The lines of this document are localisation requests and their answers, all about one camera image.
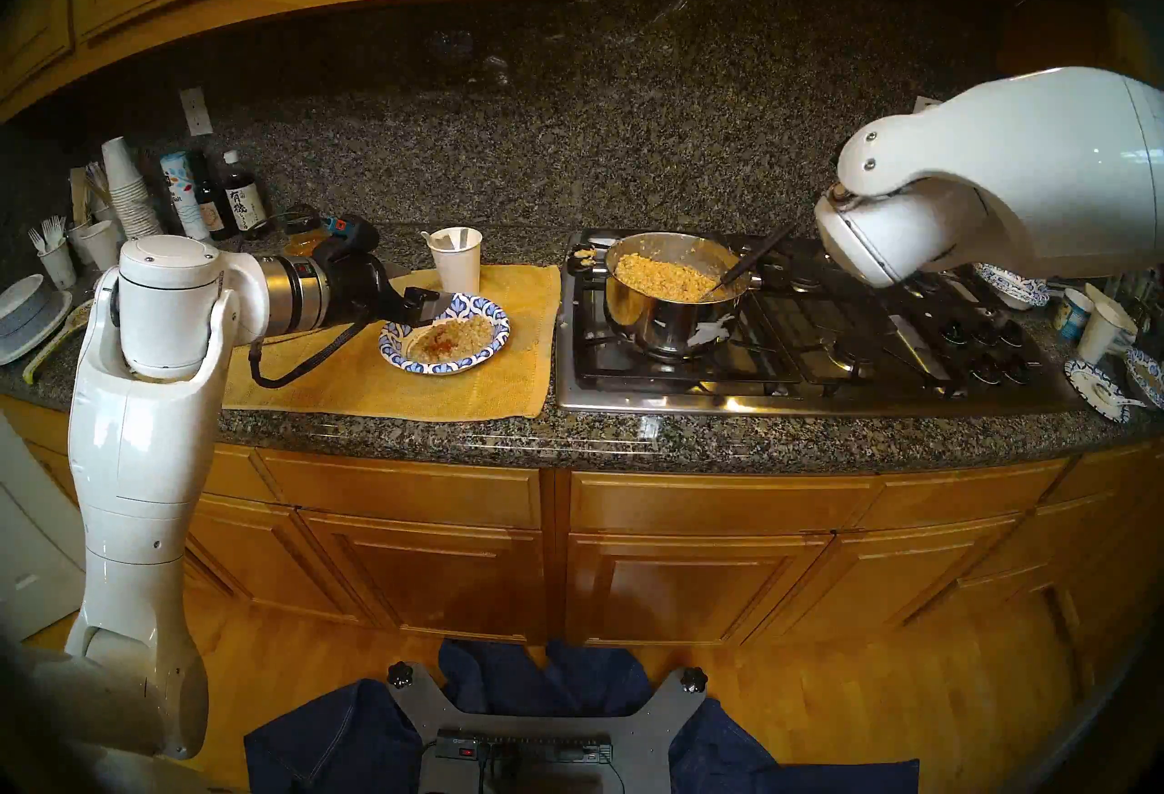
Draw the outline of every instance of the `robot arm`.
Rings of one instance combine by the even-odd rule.
[[[1164,93],[1117,73],[1028,73],[875,120],[837,173],[821,236],[873,286],[970,261],[1045,277],[1164,258]]]
[[[201,747],[206,672],[183,612],[182,560],[232,348],[377,318],[423,325],[447,307],[448,295],[397,293],[371,255],[375,229],[339,224],[346,235],[310,258],[148,236],[98,282],[69,418],[85,595],[68,657],[30,666],[69,737],[178,759]]]

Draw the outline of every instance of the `yellow towel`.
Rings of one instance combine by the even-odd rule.
[[[392,285],[439,289],[434,269],[397,277]],[[402,371],[381,355],[376,321],[331,359],[278,390],[250,380],[248,347],[235,349],[226,382],[223,409],[274,409],[338,412],[414,421],[482,421],[510,416],[535,417],[549,391],[549,353],[561,299],[558,268],[483,264],[481,295],[510,319],[510,339],[489,361],[454,375]],[[263,376],[281,377],[342,332],[328,327],[289,335],[263,346]]]

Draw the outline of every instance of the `outlet cover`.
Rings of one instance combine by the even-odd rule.
[[[203,95],[203,87],[193,90],[180,90],[182,109],[186,112],[186,125],[190,127],[190,135],[199,137],[204,133],[213,133],[211,127],[210,112],[206,111],[206,99]]]

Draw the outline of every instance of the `wooden floor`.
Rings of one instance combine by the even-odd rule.
[[[359,678],[383,678],[398,659],[439,679],[439,639],[246,607],[198,588],[187,590],[186,615],[211,689],[206,744],[190,765],[239,787],[242,736],[264,722]],[[61,646],[70,624],[29,643]],[[710,694],[779,761],[917,757],[928,794],[995,788],[1076,696],[1070,651],[1037,597],[989,622],[923,616],[852,644],[636,653],[654,681],[676,665],[702,666]]]

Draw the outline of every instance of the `stainless steel cooktop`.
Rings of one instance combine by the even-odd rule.
[[[605,278],[573,254],[636,231],[570,238],[555,336],[563,409],[705,414],[998,414],[1067,411],[1079,397],[971,271],[918,274],[874,290],[817,240],[761,260],[730,339],[679,363],[645,355],[603,312]],[[711,234],[737,253],[759,236]]]

